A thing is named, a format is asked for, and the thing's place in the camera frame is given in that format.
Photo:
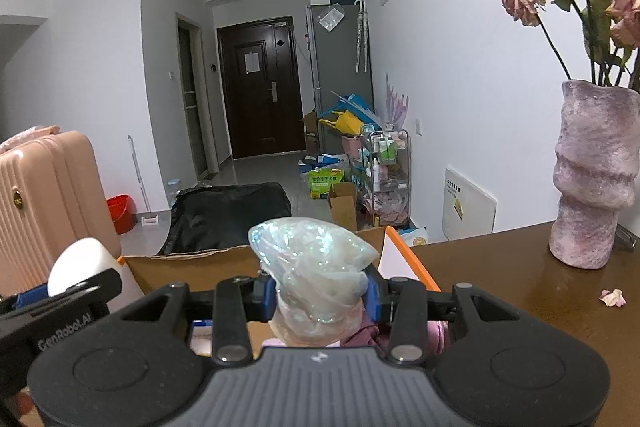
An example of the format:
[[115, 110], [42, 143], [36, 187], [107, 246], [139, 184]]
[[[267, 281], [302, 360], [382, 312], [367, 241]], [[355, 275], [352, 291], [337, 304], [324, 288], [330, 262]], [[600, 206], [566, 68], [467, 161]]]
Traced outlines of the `person's left hand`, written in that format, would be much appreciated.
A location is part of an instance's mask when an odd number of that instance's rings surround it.
[[14, 397], [4, 400], [9, 411], [16, 419], [21, 419], [23, 416], [28, 415], [34, 408], [32, 403], [32, 397], [28, 392], [21, 391], [14, 395]]

